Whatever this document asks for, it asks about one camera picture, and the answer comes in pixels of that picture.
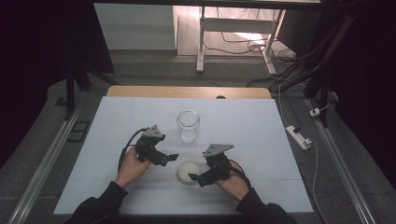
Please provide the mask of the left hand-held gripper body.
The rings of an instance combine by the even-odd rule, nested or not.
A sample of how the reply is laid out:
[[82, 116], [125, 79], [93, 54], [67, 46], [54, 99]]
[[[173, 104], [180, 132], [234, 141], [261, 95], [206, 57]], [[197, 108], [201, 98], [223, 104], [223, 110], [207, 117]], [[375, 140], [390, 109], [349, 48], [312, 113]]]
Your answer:
[[167, 156], [161, 151], [156, 149], [156, 145], [161, 142], [159, 137], [162, 135], [157, 125], [147, 128], [139, 139], [137, 140], [134, 148], [138, 154], [138, 159], [140, 161], [150, 161], [154, 165], [165, 166], [167, 161]]

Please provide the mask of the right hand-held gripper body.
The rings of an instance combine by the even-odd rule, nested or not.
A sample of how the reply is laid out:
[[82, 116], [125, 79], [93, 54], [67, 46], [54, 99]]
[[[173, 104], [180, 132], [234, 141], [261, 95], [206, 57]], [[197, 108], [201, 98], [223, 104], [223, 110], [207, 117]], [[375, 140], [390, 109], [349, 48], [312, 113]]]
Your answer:
[[232, 166], [224, 152], [231, 148], [233, 148], [233, 145], [210, 144], [207, 150], [203, 152], [203, 157], [209, 169], [197, 177], [198, 184], [201, 187], [228, 178]]

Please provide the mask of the cream round jar lid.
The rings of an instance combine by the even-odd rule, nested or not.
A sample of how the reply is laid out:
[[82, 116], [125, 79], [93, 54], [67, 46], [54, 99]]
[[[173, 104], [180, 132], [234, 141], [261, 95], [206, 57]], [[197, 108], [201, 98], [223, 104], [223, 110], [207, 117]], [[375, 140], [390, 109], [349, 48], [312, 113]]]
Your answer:
[[197, 161], [185, 161], [177, 168], [177, 177], [184, 185], [194, 185], [195, 181], [190, 174], [199, 175], [202, 172], [201, 164]]

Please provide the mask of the clear glass jar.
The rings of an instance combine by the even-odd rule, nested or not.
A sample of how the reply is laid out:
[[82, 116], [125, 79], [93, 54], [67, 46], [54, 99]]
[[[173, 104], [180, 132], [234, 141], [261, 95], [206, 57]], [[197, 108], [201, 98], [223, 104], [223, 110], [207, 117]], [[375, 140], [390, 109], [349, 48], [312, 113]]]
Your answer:
[[192, 143], [199, 135], [200, 117], [196, 111], [184, 110], [177, 116], [177, 127], [184, 143]]

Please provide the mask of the person's right hand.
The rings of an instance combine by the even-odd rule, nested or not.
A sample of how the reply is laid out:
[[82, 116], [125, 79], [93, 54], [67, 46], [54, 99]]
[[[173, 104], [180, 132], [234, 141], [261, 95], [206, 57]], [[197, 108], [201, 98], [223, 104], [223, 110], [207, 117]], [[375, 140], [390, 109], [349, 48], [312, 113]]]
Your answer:
[[230, 172], [228, 179], [218, 180], [216, 184], [237, 202], [241, 202], [249, 191], [248, 184], [234, 171]]

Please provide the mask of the person's left hand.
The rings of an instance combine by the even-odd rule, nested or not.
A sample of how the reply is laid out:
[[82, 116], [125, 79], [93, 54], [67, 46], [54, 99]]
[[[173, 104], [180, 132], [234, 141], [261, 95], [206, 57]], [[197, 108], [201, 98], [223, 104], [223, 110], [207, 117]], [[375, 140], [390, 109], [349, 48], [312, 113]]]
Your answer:
[[121, 188], [126, 189], [135, 182], [150, 167], [150, 161], [140, 161], [134, 147], [131, 147], [125, 154], [120, 171], [114, 182]]

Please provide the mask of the white table sheet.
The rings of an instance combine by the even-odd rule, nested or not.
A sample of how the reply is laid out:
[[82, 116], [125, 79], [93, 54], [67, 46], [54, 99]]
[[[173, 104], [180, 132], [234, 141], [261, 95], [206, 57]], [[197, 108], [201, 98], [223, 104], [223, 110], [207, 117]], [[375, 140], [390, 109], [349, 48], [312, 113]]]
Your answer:
[[[177, 116], [193, 110], [199, 135], [181, 141]], [[77, 162], [54, 210], [70, 215], [86, 199], [100, 196], [115, 178], [122, 149], [136, 131], [157, 125], [166, 135], [157, 148], [179, 154], [166, 166], [152, 165], [129, 188], [121, 212], [135, 216], [230, 215], [236, 203], [215, 185], [184, 185], [177, 168], [185, 161], [204, 163], [210, 144], [233, 145], [226, 156], [237, 161], [265, 203], [289, 213], [312, 209], [290, 142], [271, 99], [183, 99], [105, 97], [92, 122]]]

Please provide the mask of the wooden table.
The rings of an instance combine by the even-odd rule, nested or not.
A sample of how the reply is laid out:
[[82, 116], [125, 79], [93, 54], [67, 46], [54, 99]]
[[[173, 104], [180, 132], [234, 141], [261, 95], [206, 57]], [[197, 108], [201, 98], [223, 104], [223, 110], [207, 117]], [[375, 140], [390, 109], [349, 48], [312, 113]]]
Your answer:
[[270, 99], [265, 88], [176, 87], [176, 86], [111, 86], [110, 97]]

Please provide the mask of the white power strip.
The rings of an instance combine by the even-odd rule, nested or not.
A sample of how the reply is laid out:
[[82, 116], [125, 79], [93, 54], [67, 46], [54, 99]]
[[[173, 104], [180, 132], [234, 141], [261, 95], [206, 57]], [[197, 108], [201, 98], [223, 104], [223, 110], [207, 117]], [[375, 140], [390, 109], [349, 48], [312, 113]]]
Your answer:
[[286, 127], [285, 130], [288, 135], [294, 140], [294, 142], [300, 147], [301, 150], [307, 150], [311, 148], [312, 141], [309, 138], [304, 138], [300, 132], [293, 132], [294, 126], [290, 125]]

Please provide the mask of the black metal stand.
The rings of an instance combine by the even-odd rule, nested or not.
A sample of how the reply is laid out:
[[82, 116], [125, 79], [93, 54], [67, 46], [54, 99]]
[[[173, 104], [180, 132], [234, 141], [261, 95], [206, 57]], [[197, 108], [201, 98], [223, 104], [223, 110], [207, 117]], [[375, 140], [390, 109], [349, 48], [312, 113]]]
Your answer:
[[103, 72], [87, 63], [75, 63], [72, 65], [66, 73], [66, 105], [67, 112], [65, 119], [69, 120], [74, 113], [75, 106], [75, 88], [74, 84], [77, 83], [81, 91], [89, 91], [92, 87], [92, 83], [88, 77], [91, 73], [99, 79], [103, 80], [110, 86], [118, 85], [118, 82]]
[[319, 93], [319, 115], [322, 125], [327, 128], [327, 108], [329, 106], [329, 77], [325, 72], [315, 72], [304, 89], [305, 98], [314, 98]]

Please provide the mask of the dark curtain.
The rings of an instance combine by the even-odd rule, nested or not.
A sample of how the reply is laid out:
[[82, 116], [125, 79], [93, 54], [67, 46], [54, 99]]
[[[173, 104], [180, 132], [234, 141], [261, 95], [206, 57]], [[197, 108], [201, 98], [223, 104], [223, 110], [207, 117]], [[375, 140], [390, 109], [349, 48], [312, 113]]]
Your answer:
[[0, 168], [49, 87], [87, 67], [114, 71], [94, 0], [0, 0]]
[[396, 0], [365, 0], [329, 62], [336, 111], [396, 188]]

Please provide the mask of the aluminium floor rail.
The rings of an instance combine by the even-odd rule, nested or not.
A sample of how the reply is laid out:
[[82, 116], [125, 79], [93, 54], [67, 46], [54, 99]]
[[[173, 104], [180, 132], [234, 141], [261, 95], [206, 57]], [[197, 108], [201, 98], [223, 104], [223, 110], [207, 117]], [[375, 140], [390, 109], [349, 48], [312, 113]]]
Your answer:
[[313, 117], [315, 124], [318, 128], [318, 132], [327, 148], [334, 167], [336, 168], [345, 189], [355, 207], [355, 210], [361, 220], [362, 224], [376, 224], [374, 215], [366, 202], [361, 189], [355, 182], [354, 177], [350, 173], [347, 163], [345, 162], [339, 147], [337, 146], [332, 134], [328, 128], [326, 128], [318, 117]]
[[11, 214], [7, 224], [24, 224], [28, 218], [40, 191], [43, 189], [45, 182], [56, 162], [61, 149], [66, 142], [67, 136], [70, 134], [78, 115], [80, 114], [82, 105], [78, 105], [71, 113], [66, 121], [63, 122], [60, 130], [56, 133], [53, 141], [38, 165], [35, 173], [29, 182], [27, 188], [19, 199], [13, 213]]

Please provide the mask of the white desk frame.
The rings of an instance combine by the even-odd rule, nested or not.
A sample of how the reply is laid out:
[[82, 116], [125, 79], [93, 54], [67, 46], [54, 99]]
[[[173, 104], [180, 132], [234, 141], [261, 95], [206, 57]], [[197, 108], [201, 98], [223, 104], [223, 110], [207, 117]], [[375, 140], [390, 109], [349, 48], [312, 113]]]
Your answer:
[[269, 21], [250, 20], [250, 19], [227, 19], [227, 18], [207, 18], [205, 7], [200, 7], [199, 18], [199, 45], [197, 51], [196, 72], [204, 72], [205, 60], [205, 32], [224, 32], [224, 33], [251, 33], [268, 35], [264, 42], [264, 47], [260, 47], [269, 75], [275, 75], [276, 69], [270, 57], [270, 50], [274, 42], [276, 31], [282, 18], [283, 10], [275, 9], [275, 17]]

